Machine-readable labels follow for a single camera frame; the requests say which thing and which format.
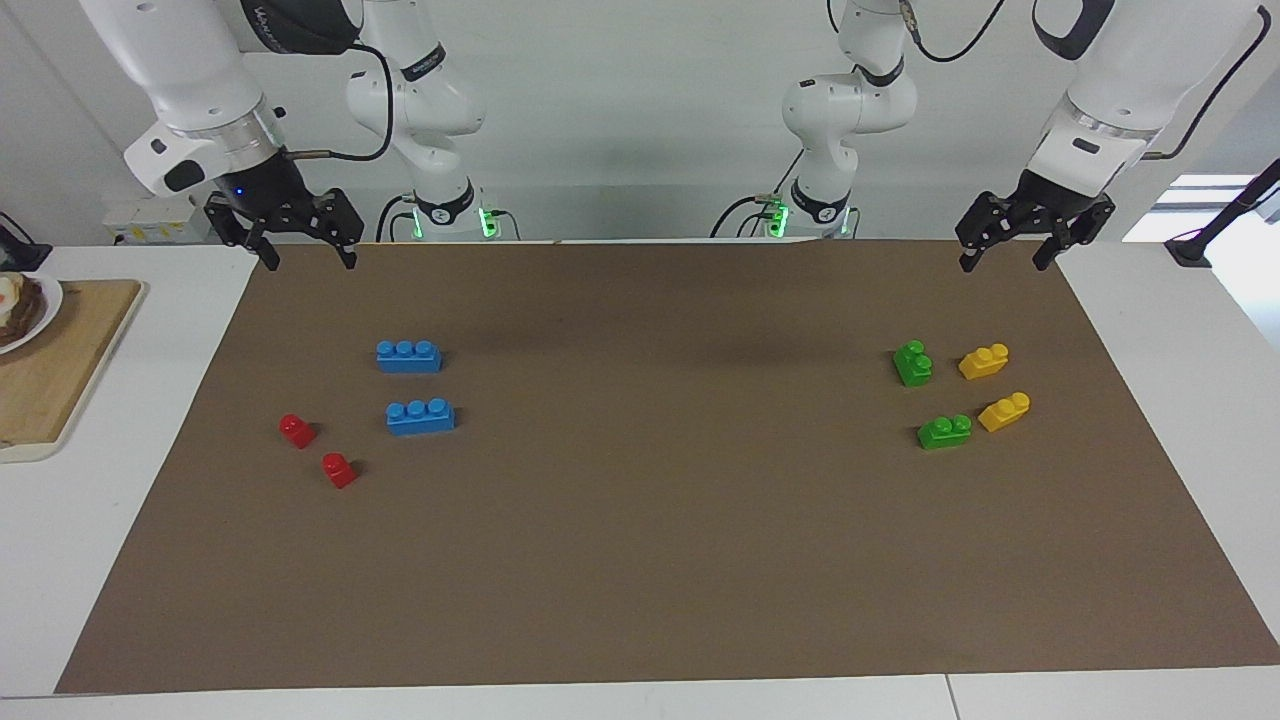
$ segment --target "wooden tray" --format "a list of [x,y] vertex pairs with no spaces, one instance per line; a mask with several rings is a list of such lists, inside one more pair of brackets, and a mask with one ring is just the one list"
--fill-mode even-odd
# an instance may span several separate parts
[[67,439],[143,296],[138,281],[64,282],[61,311],[0,356],[0,462],[49,457]]

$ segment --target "lego brick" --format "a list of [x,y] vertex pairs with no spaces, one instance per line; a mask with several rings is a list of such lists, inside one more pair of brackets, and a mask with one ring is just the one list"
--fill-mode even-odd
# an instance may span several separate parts
[[963,374],[966,380],[975,380],[978,378],[995,375],[996,373],[1004,370],[1007,364],[1009,347],[997,342],[991,347],[979,347],[969,355],[965,355],[964,360],[960,361],[960,374]]
[[387,406],[387,429],[397,437],[444,433],[453,425],[453,406],[439,397],[430,402],[415,400],[408,405],[392,402]]
[[942,447],[956,447],[964,445],[973,436],[973,420],[968,415],[955,418],[938,418],[916,433],[920,438],[920,447],[924,450],[938,450]]
[[440,348],[425,340],[416,343],[384,340],[376,351],[378,368],[384,373],[439,373],[444,361]]
[[360,477],[340,452],[330,452],[329,455],[325,455],[321,460],[321,465],[324,466],[324,474],[329,475],[329,482],[332,482],[333,487],[338,489],[349,486],[356,482],[356,478]]
[[924,343],[918,340],[897,348],[893,366],[906,387],[920,387],[933,377],[933,360],[924,354]]
[[1025,392],[1015,392],[983,410],[978,415],[978,421],[982,423],[982,427],[987,428],[987,432],[993,433],[1012,425],[1030,409],[1032,398]]
[[285,415],[280,418],[280,434],[298,450],[311,445],[311,441],[316,438],[315,429],[297,415]]

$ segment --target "green light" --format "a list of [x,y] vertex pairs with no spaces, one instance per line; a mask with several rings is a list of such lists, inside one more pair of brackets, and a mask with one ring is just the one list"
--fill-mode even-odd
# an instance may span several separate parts
[[791,209],[786,205],[777,205],[773,218],[769,219],[769,237],[782,237],[787,233],[787,219],[791,218]]
[[485,240],[498,237],[498,220],[494,219],[493,213],[480,208],[480,229],[484,232]]

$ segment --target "white table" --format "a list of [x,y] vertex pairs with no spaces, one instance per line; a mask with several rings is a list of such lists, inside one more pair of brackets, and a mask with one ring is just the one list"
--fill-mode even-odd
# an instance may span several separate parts
[[[63,279],[136,277],[150,290],[67,446],[38,464],[0,466],[0,696],[8,698],[0,719],[1280,716],[1280,667],[42,698],[70,656],[252,266],[251,258],[221,247],[59,249],[46,264]],[[1280,456],[1271,447],[1280,425],[1272,416],[1280,355],[1211,273],[1176,268],[1162,247],[1078,249],[1062,268],[1280,634]]]

